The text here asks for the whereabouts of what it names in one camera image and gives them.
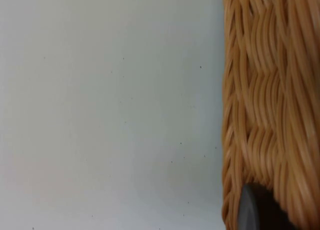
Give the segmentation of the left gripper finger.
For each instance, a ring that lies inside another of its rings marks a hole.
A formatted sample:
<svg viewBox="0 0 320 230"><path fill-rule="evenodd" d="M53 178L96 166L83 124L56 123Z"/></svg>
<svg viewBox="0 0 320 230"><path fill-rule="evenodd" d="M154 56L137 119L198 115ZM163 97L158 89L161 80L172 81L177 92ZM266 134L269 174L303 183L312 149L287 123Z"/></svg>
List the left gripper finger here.
<svg viewBox="0 0 320 230"><path fill-rule="evenodd" d="M257 183L242 187L237 214L240 230L297 229L276 202L271 191Z"/></svg>

